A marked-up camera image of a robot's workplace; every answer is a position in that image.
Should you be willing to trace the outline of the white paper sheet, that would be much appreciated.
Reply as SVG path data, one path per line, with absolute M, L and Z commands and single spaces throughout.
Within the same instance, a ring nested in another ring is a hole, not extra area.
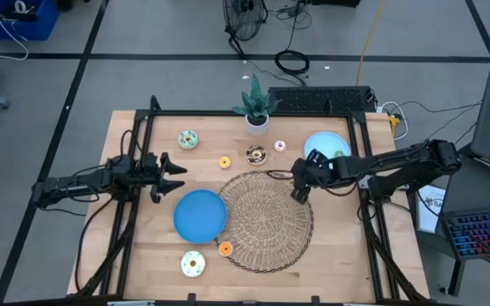
M 435 234 L 446 191 L 426 185 L 417 195 L 416 221 L 419 231 Z

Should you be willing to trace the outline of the black floor fan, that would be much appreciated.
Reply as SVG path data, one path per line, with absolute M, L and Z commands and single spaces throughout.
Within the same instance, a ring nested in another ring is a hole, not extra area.
M 254 38 L 260 27 L 267 21 L 268 9 L 265 0 L 222 0 L 225 18 L 225 32 L 230 36 L 229 45 L 240 59 L 246 56 L 240 42 Z

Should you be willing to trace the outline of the chocolate donut with pink drizzle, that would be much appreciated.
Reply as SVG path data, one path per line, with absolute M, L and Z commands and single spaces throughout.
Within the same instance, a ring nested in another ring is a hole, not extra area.
M 252 145 L 247 151 L 247 162 L 253 166 L 260 166 L 266 162 L 267 151 L 261 145 Z

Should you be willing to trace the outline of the snake plant in white pot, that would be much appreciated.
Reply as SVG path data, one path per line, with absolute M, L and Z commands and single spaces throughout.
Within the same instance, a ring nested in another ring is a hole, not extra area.
M 259 79 L 253 74 L 250 93 L 242 92 L 242 105 L 231 109 L 245 117 L 251 135 L 261 135 L 267 132 L 270 114 L 277 110 L 280 102 L 279 99 L 271 99 L 269 93 L 263 95 Z

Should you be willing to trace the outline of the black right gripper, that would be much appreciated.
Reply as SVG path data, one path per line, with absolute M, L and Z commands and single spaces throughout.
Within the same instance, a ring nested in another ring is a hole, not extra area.
M 333 172 L 328 159 L 317 149 L 313 149 L 306 159 L 298 158 L 291 167 L 296 179 L 302 176 L 302 185 L 295 184 L 291 197 L 300 204 L 308 201 L 311 186 L 328 186 L 333 183 Z

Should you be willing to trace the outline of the white donut with blue drizzle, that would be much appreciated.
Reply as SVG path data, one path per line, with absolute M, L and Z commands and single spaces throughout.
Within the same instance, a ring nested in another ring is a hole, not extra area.
M 180 262 L 182 273 L 189 278 L 199 277 L 205 267 L 205 257 L 199 251 L 186 252 Z

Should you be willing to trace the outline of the round woven straw placemat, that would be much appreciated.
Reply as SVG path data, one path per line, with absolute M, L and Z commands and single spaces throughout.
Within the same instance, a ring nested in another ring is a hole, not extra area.
M 289 180 L 274 179 L 266 171 L 242 173 L 219 191 L 227 211 L 225 227 L 214 239 L 241 269 L 273 273 L 295 264 L 305 254 L 314 230 L 311 204 L 291 197 Z

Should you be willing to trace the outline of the backlit keyboard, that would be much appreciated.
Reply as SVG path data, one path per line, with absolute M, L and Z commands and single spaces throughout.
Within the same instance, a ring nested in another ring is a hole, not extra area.
M 442 213 L 440 223 L 459 259 L 490 257 L 490 208 Z

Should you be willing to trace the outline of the dark side desk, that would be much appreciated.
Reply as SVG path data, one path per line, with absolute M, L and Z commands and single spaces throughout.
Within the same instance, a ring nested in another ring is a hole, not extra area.
M 462 214 L 469 210 L 490 210 L 490 159 L 477 155 L 468 145 L 459 152 L 463 166 L 448 179 L 441 212 Z M 447 272 L 450 281 L 446 285 L 440 284 L 437 291 L 457 297 L 467 261 L 453 253 L 442 224 L 436 224 L 433 232 L 418 230 L 417 238 L 421 244 L 454 259 L 453 267 Z

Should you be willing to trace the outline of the light blue plate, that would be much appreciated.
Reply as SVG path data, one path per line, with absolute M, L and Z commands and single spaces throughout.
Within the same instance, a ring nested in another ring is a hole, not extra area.
M 351 155 L 348 143 L 340 135 L 329 131 L 313 133 L 305 141 L 304 156 L 307 157 L 313 149 L 319 150 L 328 159 L 335 158 L 334 152 L 336 150 L 343 150 L 347 156 Z

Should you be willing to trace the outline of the teal frosted donut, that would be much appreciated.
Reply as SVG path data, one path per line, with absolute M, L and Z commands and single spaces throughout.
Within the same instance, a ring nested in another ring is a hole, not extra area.
M 185 130 L 179 134 L 179 147 L 184 150 L 192 150 L 199 144 L 199 136 L 193 130 Z

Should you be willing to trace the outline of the black computer tower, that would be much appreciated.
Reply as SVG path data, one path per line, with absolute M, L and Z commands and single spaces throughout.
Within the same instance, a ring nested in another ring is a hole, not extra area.
M 270 100 L 279 100 L 279 112 L 374 112 L 378 100 L 368 86 L 271 87 Z

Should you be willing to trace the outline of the blue storage bin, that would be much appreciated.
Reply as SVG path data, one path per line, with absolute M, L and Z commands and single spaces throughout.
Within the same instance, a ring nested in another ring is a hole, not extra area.
M 0 0 L 0 40 L 46 41 L 59 15 L 54 0 Z

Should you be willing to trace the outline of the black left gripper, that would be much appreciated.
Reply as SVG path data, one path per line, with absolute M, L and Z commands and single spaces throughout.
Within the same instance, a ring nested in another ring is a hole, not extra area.
M 184 167 L 178 166 L 170 161 L 167 152 L 163 152 L 160 157 L 161 168 L 165 173 L 169 175 L 187 173 L 188 170 Z M 161 196 L 158 190 L 158 184 L 161 181 L 162 173 L 161 168 L 157 164 L 157 156 L 153 153 L 147 153 L 144 160 L 141 163 L 142 174 L 145 179 L 145 185 L 150 185 L 150 197 L 154 203 L 161 201 Z M 172 181 L 162 179 L 160 183 L 160 192 L 165 196 L 167 193 L 178 189 L 185 185 L 184 181 Z

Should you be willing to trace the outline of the blue bowl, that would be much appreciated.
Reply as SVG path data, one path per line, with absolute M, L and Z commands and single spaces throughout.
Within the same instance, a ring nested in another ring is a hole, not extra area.
M 174 209 L 176 232 L 182 239 L 194 244 L 213 241 L 225 228 L 226 219 L 223 199 L 211 190 L 187 193 Z

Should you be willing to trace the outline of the black aluminium table frame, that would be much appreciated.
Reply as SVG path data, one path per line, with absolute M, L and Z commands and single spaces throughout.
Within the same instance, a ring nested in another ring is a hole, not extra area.
M 355 191 L 329 195 L 313 190 L 311 243 L 298 262 L 273 273 L 241 269 L 220 256 L 214 243 L 208 243 L 196 247 L 206 258 L 206 269 L 197 278 L 186 277 L 179 264 L 193 246 L 177 235 L 173 224 L 174 207 L 186 193 L 219 190 L 233 177 L 251 170 L 245 157 L 251 145 L 270 149 L 276 140 L 287 143 L 284 152 L 269 152 L 265 163 L 268 169 L 290 168 L 302 156 L 305 141 L 324 130 L 340 134 L 361 156 L 393 150 L 385 114 L 279 114 L 270 119 L 264 135 L 252 136 L 241 116 L 224 110 L 160 110 L 152 124 L 144 122 L 138 111 L 116 110 L 109 123 L 103 157 L 114 156 L 127 147 L 132 127 L 150 134 L 150 150 L 167 152 L 174 163 L 188 170 L 180 176 L 185 185 L 159 204 L 151 201 L 148 190 L 142 190 L 135 203 L 118 204 L 102 197 L 93 204 L 88 210 L 92 221 L 84 238 L 78 276 L 69 285 L 71 292 L 86 285 L 127 217 L 135 217 L 133 238 L 101 282 L 98 294 L 156 301 L 184 300 L 193 295 L 200 302 L 308 303 L 319 297 L 323 302 L 368 303 L 381 297 L 403 297 L 394 276 L 368 245 L 364 233 L 368 216 L 360 209 L 360 196 Z M 179 134 L 185 130 L 199 136 L 199 144 L 192 150 L 179 147 Z M 222 156 L 231 159 L 229 168 L 219 167 Z

